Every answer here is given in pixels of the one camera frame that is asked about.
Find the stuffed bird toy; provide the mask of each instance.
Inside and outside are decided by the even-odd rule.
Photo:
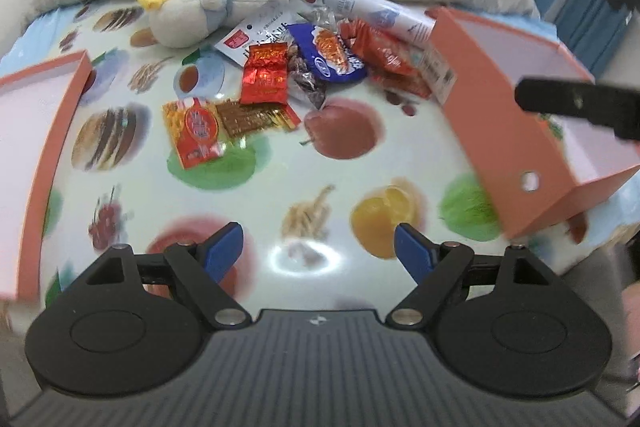
[[[151,32],[158,42],[169,48],[186,48],[220,26],[236,26],[267,1],[138,0],[138,3],[148,13]]]

